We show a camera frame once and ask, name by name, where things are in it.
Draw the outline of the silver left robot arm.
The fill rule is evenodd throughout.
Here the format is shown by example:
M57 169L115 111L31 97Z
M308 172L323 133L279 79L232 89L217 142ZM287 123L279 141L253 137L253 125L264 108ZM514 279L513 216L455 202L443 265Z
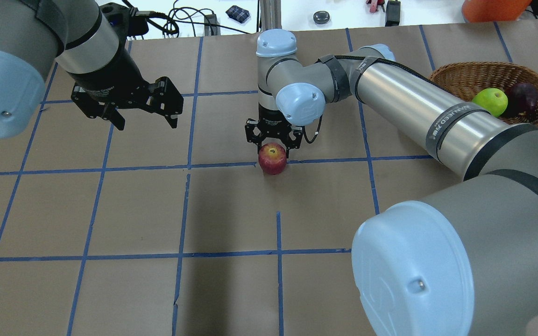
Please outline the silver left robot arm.
M57 63L75 81L71 100L90 119L125 128L120 109L141 109L177 127L184 99L168 77L147 82L126 51L147 19L125 0L0 0L0 139L23 132Z

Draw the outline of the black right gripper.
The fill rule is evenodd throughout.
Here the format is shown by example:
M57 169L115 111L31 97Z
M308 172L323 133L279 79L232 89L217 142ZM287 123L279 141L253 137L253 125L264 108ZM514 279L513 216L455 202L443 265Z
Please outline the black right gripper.
M267 138L281 140L284 143L286 158L290 150L299 149L304 135L304 127L292 127L285 116L277 109L258 105L259 119L247 119L245 123L246 140L256 145L260 153L263 142Z

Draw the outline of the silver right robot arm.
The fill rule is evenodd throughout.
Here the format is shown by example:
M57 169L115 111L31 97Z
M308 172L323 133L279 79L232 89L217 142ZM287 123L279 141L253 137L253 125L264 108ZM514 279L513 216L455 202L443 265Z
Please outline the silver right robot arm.
M282 28L256 41L260 119L249 142L297 147L326 105L353 97L461 182L367 219L354 282L378 336L525 336L538 317L538 127L507 124L397 63L384 44L303 66Z

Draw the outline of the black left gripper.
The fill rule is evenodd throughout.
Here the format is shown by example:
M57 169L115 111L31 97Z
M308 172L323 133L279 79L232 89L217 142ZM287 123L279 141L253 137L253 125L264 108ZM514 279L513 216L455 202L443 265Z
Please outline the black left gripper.
M122 131L126 122L118 108L132 107L156 113L164 117L171 128L177 128L184 97L169 77L160 77L153 83L145 81L125 47L119 46L99 70L83 74L64 70L75 81L71 100L86 117L109 121Z

